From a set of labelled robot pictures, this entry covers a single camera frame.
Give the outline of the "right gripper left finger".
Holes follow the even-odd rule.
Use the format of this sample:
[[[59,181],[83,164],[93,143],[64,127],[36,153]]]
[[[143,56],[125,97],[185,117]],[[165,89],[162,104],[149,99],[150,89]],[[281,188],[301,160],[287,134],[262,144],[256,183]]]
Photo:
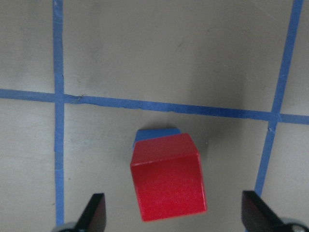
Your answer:
[[[68,222],[52,229],[53,232],[104,232],[107,224],[104,193],[91,196],[77,222]]]

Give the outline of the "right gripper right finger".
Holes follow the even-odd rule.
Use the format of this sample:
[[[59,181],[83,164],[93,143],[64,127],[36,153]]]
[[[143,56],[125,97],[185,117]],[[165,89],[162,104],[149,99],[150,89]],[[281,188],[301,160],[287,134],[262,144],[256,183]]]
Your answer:
[[[253,190],[244,190],[241,199],[241,221],[248,232],[307,232],[297,222],[283,222]]]

